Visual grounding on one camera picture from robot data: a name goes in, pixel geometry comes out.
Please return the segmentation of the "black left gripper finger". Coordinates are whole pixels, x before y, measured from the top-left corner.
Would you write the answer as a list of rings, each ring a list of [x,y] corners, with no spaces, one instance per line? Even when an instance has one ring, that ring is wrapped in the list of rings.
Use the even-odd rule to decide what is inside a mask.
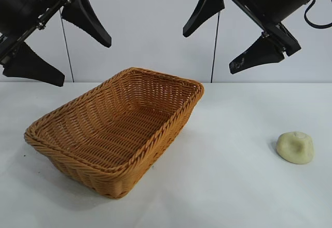
[[[64,6],[61,16],[109,48],[112,38],[96,16],[89,0],[74,0]]]
[[[62,87],[65,75],[39,57],[25,42],[5,63],[3,75],[6,77],[33,79]]]

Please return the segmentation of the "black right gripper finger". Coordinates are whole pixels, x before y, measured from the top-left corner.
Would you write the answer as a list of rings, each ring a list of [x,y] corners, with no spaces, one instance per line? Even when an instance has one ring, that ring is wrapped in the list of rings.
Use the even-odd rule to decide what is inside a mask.
[[[285,47],[272,35],[261,36],[244,52],[229,63],[231,74],[264,64],[284,60]]]
[[[192,15],[183,27],[183,36],[189,37],[206,20],[224,8],[224,0],[199,0]]]

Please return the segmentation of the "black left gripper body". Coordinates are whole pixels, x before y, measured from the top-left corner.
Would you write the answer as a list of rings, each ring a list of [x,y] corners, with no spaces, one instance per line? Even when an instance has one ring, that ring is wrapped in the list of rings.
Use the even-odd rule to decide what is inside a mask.
[[[74,13],[79,0],[1,0],[1,65],[10,65],[23,53],[23,63],[45,65],[25,43],[36,30],[44,29],[46,23],[62,8],[68,13],[64,19],[78,25],[79,17]]]

